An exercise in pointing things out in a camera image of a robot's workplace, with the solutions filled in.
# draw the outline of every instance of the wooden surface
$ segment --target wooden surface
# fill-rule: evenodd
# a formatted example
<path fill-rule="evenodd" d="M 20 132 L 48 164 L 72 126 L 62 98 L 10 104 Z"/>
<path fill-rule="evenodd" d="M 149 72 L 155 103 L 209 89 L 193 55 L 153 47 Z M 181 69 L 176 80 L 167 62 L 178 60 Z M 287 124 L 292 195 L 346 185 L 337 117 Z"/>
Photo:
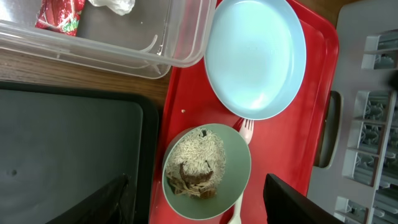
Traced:
<path fill-rule="evenodd" d="M 336 25 L 341 7 L 356 0 L 299 0 Z M 0 49 L 0 80 L 139 93 L 165 103 L 170 72 L 158 80 L 120 75 Z"/>

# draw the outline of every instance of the oval plate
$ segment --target oval plate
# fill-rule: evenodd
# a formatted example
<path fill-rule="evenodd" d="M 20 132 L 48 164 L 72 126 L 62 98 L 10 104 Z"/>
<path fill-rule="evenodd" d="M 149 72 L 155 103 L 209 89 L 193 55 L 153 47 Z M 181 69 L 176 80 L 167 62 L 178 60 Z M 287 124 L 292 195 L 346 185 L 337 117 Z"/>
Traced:
<path fill-rule="evenodd" d="M 302 26 L 285 0 L 224 0 L 217 7 L 206 72 L 234 114 L 267 119 L 282 112 L 299 91 L 306 57 Z"/>

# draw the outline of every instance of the bowl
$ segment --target bowl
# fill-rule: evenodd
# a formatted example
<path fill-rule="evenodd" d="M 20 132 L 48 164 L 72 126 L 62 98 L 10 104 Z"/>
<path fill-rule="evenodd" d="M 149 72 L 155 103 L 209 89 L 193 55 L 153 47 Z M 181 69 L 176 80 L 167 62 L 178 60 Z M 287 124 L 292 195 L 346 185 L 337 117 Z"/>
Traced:
<path fill-rule="evenodd" d="M 211 87 L 247 119 L 282 112 L 301 86 L 307 61 L 300 21 L 285 0 L 223 0 L 205 52 Z"/>
<path fill-rule="evenodd" d="M 175 146 L 191 131 L 206 128 L 216 133 L 224 142 L 225 173 L 213 198 L 200 199 L 188 195 L 175 195 L 165 176 L 165 165 Z M 179 215 L 191 220 L 206 220 L 227 211 L 243 193 L 249 181 L 251 156 L 242 136 L 223 124 L 206 124 L 183 131 L 169 144 L 163 160 L 162 187 L 167 203 Z"/>

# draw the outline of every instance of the white fork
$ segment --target white fork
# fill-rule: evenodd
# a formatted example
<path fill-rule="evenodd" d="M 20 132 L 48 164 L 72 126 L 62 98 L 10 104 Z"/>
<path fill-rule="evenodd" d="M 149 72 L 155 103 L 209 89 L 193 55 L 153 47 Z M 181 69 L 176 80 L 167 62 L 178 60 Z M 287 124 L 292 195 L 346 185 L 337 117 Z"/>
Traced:
<path fill-rule="evenodd" d="M 246 144 L 250 143 L 251 138 L 253 137 L 253 131 L 254 131 L 254 121 L 249 119 L 244 119 L 241 129 L 239 130 L 239 134 L 246 141 Z M 242 200 L 243 200 L 243 193 L 241 194 L 241 196 L 239 196 L 239 198 L 235 202 L 234 215 L 232 216 L 232 219 L 228 222 L 228 224 L 242 224 L 241 220 Z"/>

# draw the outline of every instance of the dark gray tray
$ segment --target dark gray tray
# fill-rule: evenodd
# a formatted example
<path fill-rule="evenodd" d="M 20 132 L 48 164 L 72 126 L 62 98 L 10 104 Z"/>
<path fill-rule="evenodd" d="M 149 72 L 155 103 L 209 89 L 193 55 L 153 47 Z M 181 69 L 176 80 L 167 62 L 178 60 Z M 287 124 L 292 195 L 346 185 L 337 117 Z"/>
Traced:
<path fill-rule="evenodd" d="M 157 127 L 143 96 L 0 82 L 0 223 L 49 222 L 123 174 L 123 216 L 147 223 Z"/>

